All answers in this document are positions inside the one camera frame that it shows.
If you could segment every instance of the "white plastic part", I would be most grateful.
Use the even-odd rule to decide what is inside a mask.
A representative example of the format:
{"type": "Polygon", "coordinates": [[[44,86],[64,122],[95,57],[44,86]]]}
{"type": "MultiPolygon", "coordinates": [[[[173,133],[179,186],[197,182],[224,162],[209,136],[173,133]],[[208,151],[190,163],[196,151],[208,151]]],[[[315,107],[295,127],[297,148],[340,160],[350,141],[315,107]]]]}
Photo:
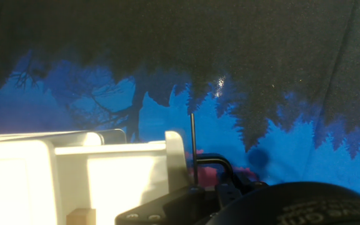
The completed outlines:
{"type": "MultiPolygon", "coordinates": [[[[0,163],[0,171],[16,168],[12,169],[9,175],[5,174],[0,178],[2,180],[0,185],[2,182],[21,181],[12,185],[15,187],[15,185],[23,184],[23,177],[26,176],[29,183],[38,183],[43,179],[45,184],[48,180],[49,183],[45,186],[37,186],[40,188],[38,194],[49,191],[49,194],[41,195],[44,196],[44,201],[46,198],[54,201],[54,206],[51,203],[45,205],[51,208],[48,209],[50,212],[53,211],[52,208],[57,212],[54,217],[56,222],[44,220],[45,223],[34,221],[28,223],[23,219],[15,224],[61,225],[65,224],[65,215],[73,210],[94,208],[97,212],[97,225],[112,225],[118,214],[168,194],[169,189],[174,191],[190,184],[183,140],[176,132],[166,132],[165,141],[146,144],[77,145],[75,147],[56,147],[51,144],[51,142],[59,143],[56,140],[63,140],[64,136],[73,135],[73,133],[61,134],[61,137],[55,136],[54,139],[38,136],[42,141],[20,139],[0,142],[1,158],[24,158],[26,162],[23,162],[23,165],[28,165],[27,161],[36,158],[31,161],[31,167],[26,167],[27,172],[20,170],[16,161],[4,162],[7,164],[0,163]]],[[[73,146],[73,144],[67,142],[58,146],[73,146]]],[[[15,189],[10,189],[9,186],[4,188],[11,190],[12,198],[15,197],[16,202],[20,199],[21,202],[27,201],[26,188],[23,186],[15,189]]],[[[35,193],[30,191],[29,189],[28,196],[35,193]]],[[[28,209],[33,210],[32,204],[18,204],[16,207],[25,215],[22,216],[23,218],[32,216],[24,213],[28,209]]],[[[51,215],[44,214],[45,217],[50,218],[51,215]]]]}
{"type": "Polygon", "coordinates": [[[0,142],[0,224],[63,225],[53,146],[0,142]]]}

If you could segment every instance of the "white panel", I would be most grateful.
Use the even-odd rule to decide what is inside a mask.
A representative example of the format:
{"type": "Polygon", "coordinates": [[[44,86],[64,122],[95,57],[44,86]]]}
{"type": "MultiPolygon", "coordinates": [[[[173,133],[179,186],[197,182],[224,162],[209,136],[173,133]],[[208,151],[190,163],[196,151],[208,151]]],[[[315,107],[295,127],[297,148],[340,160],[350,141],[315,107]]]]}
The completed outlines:
{"type": "Polygon", "coordinates": [[[25,160],[0,160],[0,224],[31,225],[25,160]]]}
{"type": "Polygon", "coordinates": [[[0,142],[0,224],[62,224],[50,152],[47,142],[0,142]]]}
{"type": "Polygon", "coordinates": [[[164,153],[90,156],[89,190],[98,225],[112,225],[118,214],[169,192],[164,153]]]}

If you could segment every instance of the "black plastic part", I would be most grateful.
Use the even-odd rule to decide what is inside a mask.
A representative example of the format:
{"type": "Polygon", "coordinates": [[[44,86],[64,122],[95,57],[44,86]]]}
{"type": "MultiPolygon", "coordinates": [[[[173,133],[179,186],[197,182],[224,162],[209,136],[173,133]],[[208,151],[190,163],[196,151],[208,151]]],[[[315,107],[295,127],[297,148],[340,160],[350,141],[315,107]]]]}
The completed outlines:
{"type": "Polygon", "coordinates": [[[232,180],[235,187],[238,188],[242,194],[247,194],[251,191],[269,187],[268,184],[262,181],[250,181],[248,177],[240,171],[234,173],[232,180]]]}
{"type": "Polygon", "coordinates": [[[115,224],[194,224],[206,216],[204,203],[204,189],[186,187],[118,215],[115,224]]]}
{"type": "Polygon", "coordinates": [[[214,153],[198,154],[197,155],[197,163],[199,165],[220,164],[221,166],[223,166],[226,174],[230,178],[233,177],[233,167],[231,166],[230,162],[220,154],[214,154],[214,153]]]}
{"type": "Polygon", "coordinates": [[[216,185],[215,190],[221,209],[225,208],[228,204],[232,203],[234,200],[241,198],[242,196],[241,191],[234,187],[231,182],[228,184],[224,183],[216,185]]]}

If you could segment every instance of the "metal rod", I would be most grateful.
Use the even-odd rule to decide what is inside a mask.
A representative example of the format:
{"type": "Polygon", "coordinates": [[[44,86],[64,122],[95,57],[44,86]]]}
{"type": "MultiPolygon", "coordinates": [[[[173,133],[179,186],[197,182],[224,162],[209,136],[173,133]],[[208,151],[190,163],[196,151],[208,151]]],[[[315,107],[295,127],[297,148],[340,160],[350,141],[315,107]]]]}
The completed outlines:
{"type": "Polygon", "coordinates": [[[195,138],[194,113],[191,113],[191,139],[192,139],[192,163],[194,166],[194,185],[198,185],[197,144],[195,138]]]}

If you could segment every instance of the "wooden block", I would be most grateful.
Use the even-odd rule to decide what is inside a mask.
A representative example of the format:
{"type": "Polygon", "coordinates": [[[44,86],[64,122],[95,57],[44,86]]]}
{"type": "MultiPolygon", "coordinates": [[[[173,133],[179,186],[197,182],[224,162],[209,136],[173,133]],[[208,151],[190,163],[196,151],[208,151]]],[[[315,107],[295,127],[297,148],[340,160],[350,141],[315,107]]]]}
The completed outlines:
{"type": "Polygon", "coordinates": [[[66,225],[96,225],[96,210],[75,209],[66,216],[66,225]]]}

